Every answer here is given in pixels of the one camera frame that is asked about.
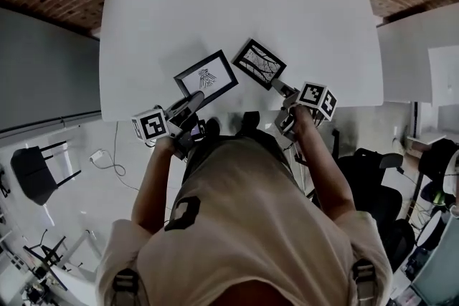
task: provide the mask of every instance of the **framed drawing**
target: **framed drawing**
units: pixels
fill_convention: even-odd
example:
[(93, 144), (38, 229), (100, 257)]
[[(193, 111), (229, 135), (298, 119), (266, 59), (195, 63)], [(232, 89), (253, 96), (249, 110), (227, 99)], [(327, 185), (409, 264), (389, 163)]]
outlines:
[(233, 64), (267, 90), (271, 89), (271, 81), (278, 78), (286, 66), (253, 39), (236, 56)]
[(174, 79), (185, 97), (198, 90), (204, 93), (204, 101), (199, 109), (231, 90), (238, 83), (222, 50), (206, 57), (175, 76)]

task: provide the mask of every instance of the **person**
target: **person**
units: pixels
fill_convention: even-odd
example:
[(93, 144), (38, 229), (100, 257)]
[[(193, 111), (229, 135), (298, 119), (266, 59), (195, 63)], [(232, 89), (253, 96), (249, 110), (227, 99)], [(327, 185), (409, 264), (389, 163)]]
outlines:
[[(159, 139), (131, 220), (113, 224), (98, 302), (123, 304), (118, 290), (143, 291), (150, 305), (360, 305), (353, 268), (365, 259), (375, 286), (365, 305), (386, 305), (392, 271), (376, 222), (356, 211), (309, 110), (294, 111), (321, 210), (299, 189), (274, 137), (256, 129), (259, 115), (246, 113), (235, 137), (220, 137), (209, 121), (165, 225), (174, 147)], [(118, 286), (127, 279), (136, 285)]]

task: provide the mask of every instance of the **black office chair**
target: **black office chair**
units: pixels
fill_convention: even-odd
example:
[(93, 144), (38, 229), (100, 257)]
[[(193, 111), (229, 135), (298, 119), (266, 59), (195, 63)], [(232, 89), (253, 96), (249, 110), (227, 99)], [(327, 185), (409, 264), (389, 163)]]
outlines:
[(11, 168), (16, 175), (22, 191), (27, 198), (39, 206), (45, 204), (57, 188), (81, 173), (81, 170), (77, 171), (59, 183), (56, 183), (52, 177), (46, 160), (52, 158), (53, 155), (45, 158), (42, 152), (65, 143), (65, 141), (59, 142), (42, 149), (38, 146), (19, 149), (11, 157)]
[[(381, 184), (386, 169), (400, 167), (403, 156), (360, 148), (353, 156), (341, 157), (336, 162), (349, 182), (356, 209), (369, 212), (375, 219), (392, 270), (397, 270), (412, 251), (415, 234), (407, 221), (396, 221), (402, 208), (401, 193)], [(317, 195), (313, 196), (313, 203), (320, 208)]]

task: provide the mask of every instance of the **desk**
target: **desk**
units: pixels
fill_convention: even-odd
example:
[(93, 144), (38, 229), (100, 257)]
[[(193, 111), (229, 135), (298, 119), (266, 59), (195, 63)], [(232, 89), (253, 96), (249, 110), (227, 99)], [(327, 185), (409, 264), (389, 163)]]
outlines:
[[(229, 62), (253, 38), (301, 89), (328, 85), (338, 106), (381, 105), (382, 65), (369, 0), (105, 0), (100, 101), (105, 121), (128, 120), (183, 97), (173, 77), (222, 49)], [(281, 98), (236, 67), (239, 85), (204, 115), (278, 110)]]

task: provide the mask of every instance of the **printed number on shirt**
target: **printed number on shirt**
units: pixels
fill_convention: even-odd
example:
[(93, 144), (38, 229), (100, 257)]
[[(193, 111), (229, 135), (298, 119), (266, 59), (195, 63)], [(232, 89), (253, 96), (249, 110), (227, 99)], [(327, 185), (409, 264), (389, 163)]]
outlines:
[(180, 199), (175, 207), (174, 219), (164, 227), (164, 231), (171, 231), (172, 229), (187, 229), (196, 220), (199, 213), (201, 201), (197, 196), (190, 196), (188, 198)]

